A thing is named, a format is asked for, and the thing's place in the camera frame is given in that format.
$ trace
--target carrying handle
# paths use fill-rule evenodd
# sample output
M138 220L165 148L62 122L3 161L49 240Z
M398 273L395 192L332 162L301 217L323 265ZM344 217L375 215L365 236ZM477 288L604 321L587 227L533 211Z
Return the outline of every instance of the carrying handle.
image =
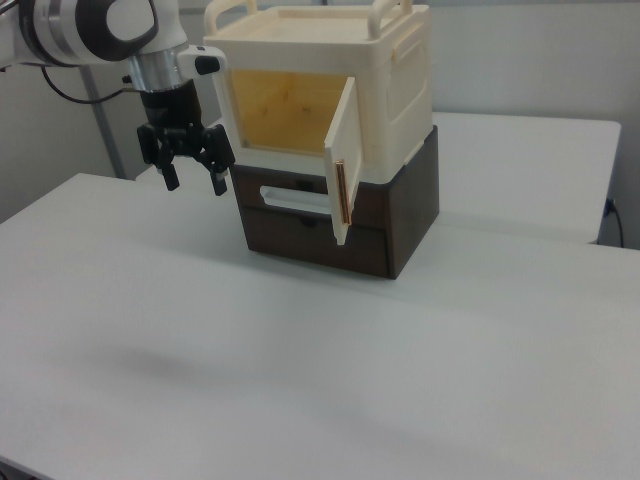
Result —
M214 0L211 2L204 12L204 28L207 35L216 35L218 33L216 22L221 13L243 3L247 4L247 15L258 13L256 0Z
M402 0L402 14L409 15L413 11L412 0ZM369 40L377 40L382 34L382 17L398 4L397 0L376 0L369 9Z

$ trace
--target robotic arm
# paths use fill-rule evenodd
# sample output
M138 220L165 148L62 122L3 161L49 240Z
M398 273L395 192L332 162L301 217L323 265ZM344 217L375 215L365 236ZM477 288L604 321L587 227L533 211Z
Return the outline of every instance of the robotic arm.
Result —
M187 44L178 0L0 0L0 69L127 59L149 120L138 129L145 162L174 190L174 155L191 156L222 195L235 160L224 128L202 125L193 79L223 70L225 57Z

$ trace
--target copper strip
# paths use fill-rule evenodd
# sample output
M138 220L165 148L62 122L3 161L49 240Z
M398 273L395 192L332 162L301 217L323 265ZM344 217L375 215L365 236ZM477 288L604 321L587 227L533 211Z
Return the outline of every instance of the copper strip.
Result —
M340 200L340 214L342 223L351 225L351 201L349 199L349 189L347 188L347 173L344 167L344 160L335 162L336 177L338 180L338 198Z

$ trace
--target black cable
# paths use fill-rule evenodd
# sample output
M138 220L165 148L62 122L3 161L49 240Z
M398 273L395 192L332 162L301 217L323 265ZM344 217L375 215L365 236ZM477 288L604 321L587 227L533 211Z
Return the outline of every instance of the black cable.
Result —
M618 230L620 231L620 248L624 248L624 232L622 231L622 220L620 220L620 212L615 204L611 205L611 211L615 214L618 220Z
M0 15L2 15L4 13L7 13L9 10L11 10L16 5L18 5L18 0L10 0L9 2L5 3L4 5L2 5L0 7Z
M120 89L117 92L113 92L111 95L107 95L106 97L98 98L96 100L80 100L78 98L70 97L69 95L64 93L62 90L60 90L58 87L56 87L53 81L51 81L51 78L49 77L49 73L47 72L46 67L41 67L41 70L42 70L42 75L44 76L44 79L47 81L47 84L53 89L54 92L56 92L65 100L69 100L70 102L73 102L73 103L79 103L80 105L96 105L98 103L103 103L103 102L106 102L107 100L111 100L112 98L116 98L118 95L121 95L124 93L124 90Z

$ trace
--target drawer handle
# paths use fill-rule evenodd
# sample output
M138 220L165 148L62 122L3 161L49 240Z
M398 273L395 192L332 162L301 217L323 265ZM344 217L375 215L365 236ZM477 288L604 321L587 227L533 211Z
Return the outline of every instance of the drawer handle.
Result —
M402 15L410 15L413 11L413 0L402 0ZM375 0L369 9L367 27L369 40L378 40L382 35L382 18L384 14L398 4L397 0Z
M301 192L278 187L260 187L264 203L272 207L331 215L329 196L322 193Z

